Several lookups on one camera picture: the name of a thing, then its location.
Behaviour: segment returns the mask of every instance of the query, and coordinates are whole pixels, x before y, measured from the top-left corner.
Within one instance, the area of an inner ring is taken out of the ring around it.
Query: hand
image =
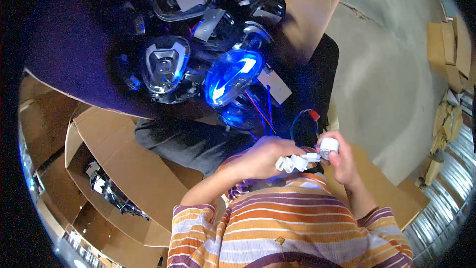
[[[281,139],[278,136],[264,136],[243,156],[228,165],[237,170],[242,180],[268,179],[282,173],[276,169],[278,158],[293,154],[299,156],[306,152],[296,147],[292,140]]]
[[[334,138],[339,142],[339,152],[331,152],[329,154],[330,164],[334,166],[334,179],[344,186],[352,186],[360,182],[360,176],[357,173],[350,145],[344,140],[338,130],[321,135],[316,147],[317,152],[319,153],[322,139],[327,137]]]

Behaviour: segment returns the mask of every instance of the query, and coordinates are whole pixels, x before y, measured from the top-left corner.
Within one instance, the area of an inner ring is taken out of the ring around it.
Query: electrical wire
[[[245,90],[245,93],[246,95],[248,96],[249,100],[251,101],[251,103],[255,106],[256,110],[258,110],[259,114],[263,117],[263,119],[266,121],[266,123],[269,124],[269,126],[271,127],[271,129],[273,130],[273,132],[276,134],[276,130],[274,129],[274,127],[272,126],[272,124],[269,122],[269,120],[266,118],[266,116],[263,114],[263,112],[261,111],[261,109],[258,107],[258,105],[255,103],[255,101],[253,100],[253,98],[251,98],[251,95],[249,95],[248,91]]]
[[[253,137],[253,139],[258,140],[258,138],[252,132],[249,132],[249,134]]]
[[[266,128],[267,125],[266,125],[266,122],[265,122],[263,116],[261,116],[261,124],[263,125],[263,130],[264,130],[265,135],[268,135],[268,129]]]
[[[266,85],[266,88],[268,89],[268,109],[269,109],[269,122],[271,125],[273,124],[273,114],[271,112],[271,93],[269,92],[271,87],[269,85]]]
[[[304,113],[304,112],[309,112],[309,111],[312,111],[312,109],[302,110],[302,111],[299,112],[299,114],[294,118],[293,124],[291,125],[291,130],[290,130],[291,140],[294,141],[294,125],[296,124],[296,122],[298,121],[298,119],[299,119],[299,117],[301,116],[302,113]]]
[[[198,27],[200,26],[200,24],[202,24],[202,23],[203,23],[203,21],[200,21],[200,22],[196,23],[196,24],[192,27],[192,29],[191,29],[192,37],[195,35],[195,31],[197,30],[197,28],[198,28]]]

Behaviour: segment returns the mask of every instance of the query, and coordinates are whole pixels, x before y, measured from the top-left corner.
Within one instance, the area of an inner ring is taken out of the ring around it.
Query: glowing blue headlight
[[[259,75],[263,60],[257,52],[232,50],[217,59],[205,79],[205,99],[213,107],[229,104]]]

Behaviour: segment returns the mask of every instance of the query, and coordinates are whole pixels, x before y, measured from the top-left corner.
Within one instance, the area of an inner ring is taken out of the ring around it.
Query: red connector
[[[319,116],[319,114],[318,114],[316,111],[314,111],[314,110],[309,111],[309,115],[311,115],[311,117],[312,117],[312,119],[313,119],[314,121],[318,121],[318,119],[321,117],[321,116]]]

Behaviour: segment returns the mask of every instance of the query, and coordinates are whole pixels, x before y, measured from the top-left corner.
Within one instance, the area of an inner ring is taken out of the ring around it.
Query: person
[[[350,209],[329,192],[321,173],[294,173],[282,187],[250,192],[249,179],[282,173],[279,157],[302,155],[291,140],[262,137],[194,186],[174,208],[168,267],[410,267],[412,251],[389,207],[379,208],[357,173],[351,148],[338,131],[333,177]],[[226,211],[216,225],[215,201]]]
[[[305,66],[278,66],[278,74],[293,92],[281,108],[273,110],[276,135],[289,137],[294,118],[302,110],[313,109],[321,116],[318,133],[328,125],[327,111],[339,59],[339,48],[327,34],[321,38]],[[313,146],[316,122],[301,116],[294,127],[299,146]],[[191,119],[160,117],[139,119],[135,130],[137,142],[151,152],[183,167],[213,174],[230,156],[253,146],[249,134],[227,132],[225,127]]]

